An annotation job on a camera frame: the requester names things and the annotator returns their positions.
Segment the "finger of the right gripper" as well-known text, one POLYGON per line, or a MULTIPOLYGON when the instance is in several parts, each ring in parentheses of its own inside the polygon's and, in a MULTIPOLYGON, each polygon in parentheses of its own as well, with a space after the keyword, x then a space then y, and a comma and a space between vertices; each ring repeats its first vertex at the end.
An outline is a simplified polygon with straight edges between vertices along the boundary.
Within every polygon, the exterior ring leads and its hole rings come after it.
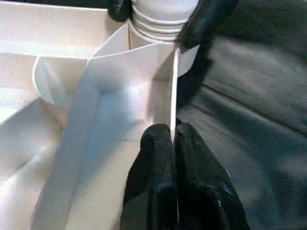
POLYGON ((132 1, 109 0, 107 12, 112 20, 116 22, 124 22, 132 17, 132 1))
POLYGON ((191 49, 210 38, 238 3, 237 0, 200 0, 179 34, 181 46, 191 49))

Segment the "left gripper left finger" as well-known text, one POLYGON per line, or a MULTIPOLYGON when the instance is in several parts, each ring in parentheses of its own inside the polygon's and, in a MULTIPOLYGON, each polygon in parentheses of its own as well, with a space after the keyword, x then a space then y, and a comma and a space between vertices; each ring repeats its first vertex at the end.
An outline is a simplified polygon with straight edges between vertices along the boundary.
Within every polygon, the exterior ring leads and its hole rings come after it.
POLYGON ((177 228, 177 172, 170 130, 166 124, 148 127, 126 180, 121 230, 177 228))

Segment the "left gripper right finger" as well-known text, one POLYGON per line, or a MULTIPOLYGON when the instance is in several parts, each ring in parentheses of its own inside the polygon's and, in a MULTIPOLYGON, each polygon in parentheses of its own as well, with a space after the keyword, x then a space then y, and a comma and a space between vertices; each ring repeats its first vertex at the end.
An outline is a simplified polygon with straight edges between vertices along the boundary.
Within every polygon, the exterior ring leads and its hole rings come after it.
POLYGON ((176 128, 179 225, 182 230, 248 230, 233 183, 199 132, 189 123, 176 128))

